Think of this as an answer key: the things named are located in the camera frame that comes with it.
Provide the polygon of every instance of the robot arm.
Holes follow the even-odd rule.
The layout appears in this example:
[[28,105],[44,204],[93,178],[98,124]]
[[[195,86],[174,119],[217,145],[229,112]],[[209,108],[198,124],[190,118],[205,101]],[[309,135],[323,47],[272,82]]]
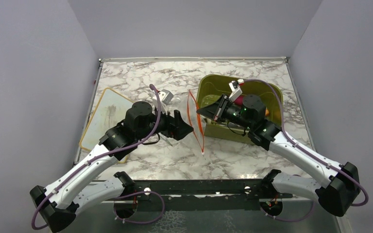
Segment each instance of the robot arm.
[[155,94],[154,112],[147,102],[134,103],[126,112],[125,119],[107,130],[87,157],[55,182],[46,187],[36,186],[30,191],[37,206],[34,218],[39,211],[52,232],[59,232],[85,209],[125,192],[131,193],[134,182],[125,172],[118,172],[94,186],[88,184],[153,133],[181,140],[193,131],[182,120],[178,110],[174,110],[174,116],[167,112],[166,104],[173,97],[172,93],[155,89]]
[[357,168],[332,161],[302,145],[287,132],[265,118],[266,106],[256,95],[246,95],[242,106],[233,103],[234,93],[242,93],[242,80],[230,84],[232,99],[222,95],[215,103],[198,109],[197,113],[215,122],[235,123],[248,131],[251,141],[290,160],[312,178],[302,178],[271,171],[263,179],[263,189],[273,193],[291,193],[317,200],[329,213],[343,216],[360,193]]

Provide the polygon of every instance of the white cutting board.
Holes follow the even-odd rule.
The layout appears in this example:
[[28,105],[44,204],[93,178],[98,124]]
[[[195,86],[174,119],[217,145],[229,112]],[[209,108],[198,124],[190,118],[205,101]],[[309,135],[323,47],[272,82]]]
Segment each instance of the white cutting board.
[[104,89],[95,111],[89,119],[80,146],[91,151],[107,130],[125,118],[126,111],[132,107],[132,101],[111,88]]

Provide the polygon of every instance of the gray wall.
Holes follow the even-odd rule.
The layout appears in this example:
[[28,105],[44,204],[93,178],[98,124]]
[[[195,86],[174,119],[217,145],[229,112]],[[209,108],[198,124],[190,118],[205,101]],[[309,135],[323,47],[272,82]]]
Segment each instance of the gray wall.
[[318,152],[356,164],[370,194],[352,227],[373,232],[373,0],[323,0],[289,63]]
[[69,0],[97,55],[291,56],[322,0]]
[[66,0],[0,0],[0,233],[31,232],[29,190],[71,168],[97,64]]

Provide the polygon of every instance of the yellow plastic container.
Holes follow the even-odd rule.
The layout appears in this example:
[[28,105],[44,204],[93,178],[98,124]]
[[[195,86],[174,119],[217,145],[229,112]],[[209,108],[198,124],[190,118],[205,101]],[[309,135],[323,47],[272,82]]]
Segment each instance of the yellow plastic container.
[[[222,94],[230,95],[231,89],[229,83],[233,80],[238,80],[239,78],[210,74],[205,76],[198,88],[197,102],[199,107],[205,107],[216,102]],[[282,103],[282,92],[281,90],[270,84]],[[281,114],[278,105],[278,101],[271,91],[271,89],[261,82],[248,82],[241,86],[242,95],[246,96],[248,94],[254,94],[261,98],[262,102],[268,108],[270,114],[267,119],[274,122],[275,124],[281,126]],[[253,144],[248,136],[239,136],[231,132],[226,125],[218,124],[212,120],[206,119],[206,127],[204,135],[208,137],[221,138],[236,142],[243,142],[247,144]],[[243,129],[233,129],[237,133],[243,133]]]

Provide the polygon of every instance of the black metal bar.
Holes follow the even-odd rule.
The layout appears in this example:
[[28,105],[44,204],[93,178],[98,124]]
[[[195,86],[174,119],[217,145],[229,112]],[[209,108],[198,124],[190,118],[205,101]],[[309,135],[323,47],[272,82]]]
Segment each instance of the black metal bar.
[[[262,189],[261,179],[134,180],[134,182],[136,191],[150,188],[162,195],[167,211],[259,210],[259,199],[276,197]],[[279,198],[292,198],[292,195],[279,194]],[[136,200],[137,211],[161,211],[162,209],[161,200],[156,195],[138,195]]]

